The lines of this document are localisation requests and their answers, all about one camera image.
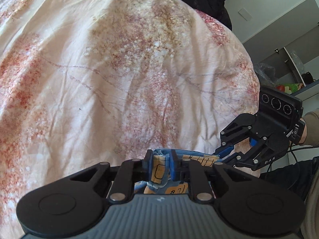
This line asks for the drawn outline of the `blue patterned child pants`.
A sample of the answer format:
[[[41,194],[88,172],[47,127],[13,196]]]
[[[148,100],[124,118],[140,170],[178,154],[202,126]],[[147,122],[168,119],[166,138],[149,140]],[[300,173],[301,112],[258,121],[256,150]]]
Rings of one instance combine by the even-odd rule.
[[[153,168],[151,180],[135,183],[134,192],[138,194],[186,194],[188,183],[173,181],[170,171],[171,149],[155,149],[153,151]],[[204,154],[197,151],[175,150],[178,158],[196,160],[202,166],[211,167],[220,157],[218,155]]]

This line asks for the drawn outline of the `pink floral duvet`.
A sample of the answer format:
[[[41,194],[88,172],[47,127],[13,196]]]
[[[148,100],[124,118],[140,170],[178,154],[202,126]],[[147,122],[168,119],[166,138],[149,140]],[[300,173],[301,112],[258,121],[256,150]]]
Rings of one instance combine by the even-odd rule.
[[[1,0],[1,238],[29,191],[147,149],[213,153],[258,108],[250,57],[181,0]]]

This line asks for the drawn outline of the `grey wardrobe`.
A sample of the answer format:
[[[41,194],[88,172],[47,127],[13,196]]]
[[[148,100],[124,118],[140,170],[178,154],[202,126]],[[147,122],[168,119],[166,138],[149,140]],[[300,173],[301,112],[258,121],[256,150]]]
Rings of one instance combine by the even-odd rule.
[[[304,0],[243,43],[260,83],[301,84],[318,57],[318,4]]]

